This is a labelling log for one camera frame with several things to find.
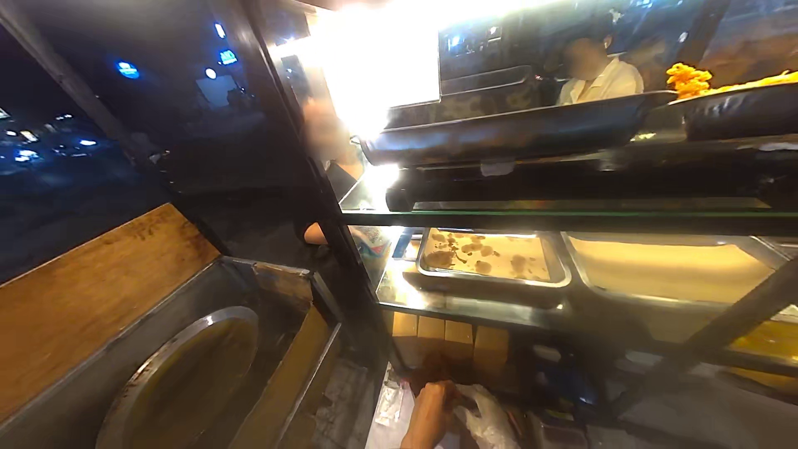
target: hand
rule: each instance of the hand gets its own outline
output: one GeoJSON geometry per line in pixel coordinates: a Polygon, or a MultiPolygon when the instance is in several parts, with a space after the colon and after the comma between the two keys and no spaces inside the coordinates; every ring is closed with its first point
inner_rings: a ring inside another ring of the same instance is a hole
{"type": "Polygon", "coordinates": [[[451,380],[427,383],[416,398],[402,449],[433,449],[446,433],[451,399],[458,396],[451,380]]]}

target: white shirt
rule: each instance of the white shirt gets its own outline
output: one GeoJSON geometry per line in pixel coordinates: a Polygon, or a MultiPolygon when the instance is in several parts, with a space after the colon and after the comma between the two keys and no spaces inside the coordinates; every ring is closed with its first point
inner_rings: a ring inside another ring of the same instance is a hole
{"type": "Polygon", "coordinates": [[[559,92],[557,105],[573,105],[583,101],[606,100],[607,98],[642,93],[643,78],[640,77],[637,68],[618,58],[613,58],[604,71],[593,80],[593,84],[587,89],[587,93],[583,95],[582,99],[577,101],[584,87],[584,80],[576,78],[569,80],[559,92]]]}

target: orange fried snack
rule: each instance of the orange fried snack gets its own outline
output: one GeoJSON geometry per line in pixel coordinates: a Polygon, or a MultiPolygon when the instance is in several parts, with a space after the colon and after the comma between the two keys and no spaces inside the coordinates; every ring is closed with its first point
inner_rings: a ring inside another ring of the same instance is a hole
{"type": "Polygon", "coordinates": [[[666,71],[670,75],[668,84],[674,86],[679,94],[679,98],[691,98],[699,95],[711,95],[713,93],[728,92],[730,90],[748,89],[751,87],[761,87],[763,85],[784,84],[787,82],[798,82],[798,72],[789,73],[785,70],[781,75],[765,77],[760,80],[746,82],[744,84],[732,84],[710,89],[708,81],[712,74],[707,70],[698,70],[686,64],[677,62],[673,67],[666,71]]]}
{"type": "Polygon", "coordinates": [[[679,98],[696,97],[709,90],[709,79],[712,74],[707,70],[697,70],[681,62],[677,62],[666,71],[670,75],[668,84],[674,85],[679,98]]]}

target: food tray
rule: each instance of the food tray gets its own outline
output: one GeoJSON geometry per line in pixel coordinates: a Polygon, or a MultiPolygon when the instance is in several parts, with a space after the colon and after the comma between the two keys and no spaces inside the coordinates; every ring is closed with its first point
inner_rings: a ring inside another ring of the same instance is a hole
{"type": "Polygon", "coordinates": [[[594,292],[677,308],[726,308],[788,259],[753,236],[562,236],[579,277],[594,292]]]}
{"type": "Polygon", "coordinates": [[[798,83],[679,100],[691,141],[798,133],[798,83]]]}
{"type": "Polygon", "coordinates": [[[571,282],[571,271],[560,260],[552,243],[554,238],[554,235],[545,232],[522,235],[471,229],[427,228],[421,239],[416,265],[418,272],[426,276],[559,288],[571,282]],[[452,252],[447,240],[436,240],[435,236],[443,236],[445,239],[451,237],[455,240],[453,244],[458,249],[454,256],[449,257],[454,266],[443,268],[440,262],[430,262],[430,255],[434,252],[452,252]],[[462,251],[468,244],[475,245],[470,251],[471,256],[462,251]],[[486,248],[501,249],[501,252],[483,253],[486,248]],[[484,267],[477,264],[478,262],[490,264],[490,271],[477,272],[477,266],[484,267]]]}
{"type": "Polygon", "coordinates": [[[648,111],[676,98],[659,90],[601,101],[386,129],[361,147],[373,165],[528,159],[625,145],[648,111]]]}

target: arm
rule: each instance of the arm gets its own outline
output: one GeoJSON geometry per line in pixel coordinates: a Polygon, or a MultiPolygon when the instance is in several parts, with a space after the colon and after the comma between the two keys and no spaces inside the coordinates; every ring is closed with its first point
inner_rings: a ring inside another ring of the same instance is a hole
{"type": "Polygon", "coordinates": [[[322,227],[318,223],[313,223],[305,229],[305,243],[310,244],[327,244],[327,238],[324,237],[322,227]]]}
{"type": "Polygon", "coordinates": [[[450,402],[457,395],[451,380],[427,383],[416,398],[401,449],[433,449],[446,433],[446,420],[452,414],[450,402]]]}

